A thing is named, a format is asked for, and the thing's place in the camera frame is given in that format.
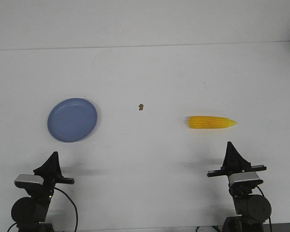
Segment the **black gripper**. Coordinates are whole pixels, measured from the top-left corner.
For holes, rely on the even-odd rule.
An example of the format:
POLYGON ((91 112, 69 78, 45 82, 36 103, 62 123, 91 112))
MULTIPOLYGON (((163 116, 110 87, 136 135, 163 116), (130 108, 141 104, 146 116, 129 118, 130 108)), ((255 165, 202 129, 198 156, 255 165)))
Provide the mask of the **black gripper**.
POLYGON ((35 175, 30 175, 26 192, 39 201, 50 201, 54 195, 56 184, 73 185, 75 182, 74 178, 63 177, 57 151, 54 151, 47 161, 33 172, 35 175))
POLYGON ((257 172, 265 171, 264 165, 251 166, 236 150, 232 142, 227 142, 226 154, 220 170, 208 171, 208 177, 227 176, 231 196, 247 196, 252 190, 263 183, 257 172), (225 171, 222 169, 247 169, 242 171, 225 171))

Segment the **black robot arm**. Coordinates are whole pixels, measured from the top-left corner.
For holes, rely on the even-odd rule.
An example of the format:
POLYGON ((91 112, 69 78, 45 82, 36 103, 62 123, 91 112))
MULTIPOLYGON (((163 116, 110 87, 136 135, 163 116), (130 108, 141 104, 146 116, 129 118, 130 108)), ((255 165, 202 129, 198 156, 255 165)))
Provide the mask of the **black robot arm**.
POLYGON ((73 178, 62 175, 57 151, 41 167, 33 170, 33 174, 20 174, 14 180, 14 185, 28 194, 17 200, 11 209, 11 217, 19 232, 54 231, 53 224, 45 220, 54 191, 66 195, 56 188, 57 184, 74 184, 73 178))
POLYGON ((233 199, 236 216, 227 217, 223 232, 263 232, 264 222, 270 220, 272 207, 260 189, 263 180, 257 172, 265 171, 264 165, 252 165, 236 150, 232 142, 227 142, 226 154, 219 170, 208 171, 208 177, 227 176, 229 194, 233 199))

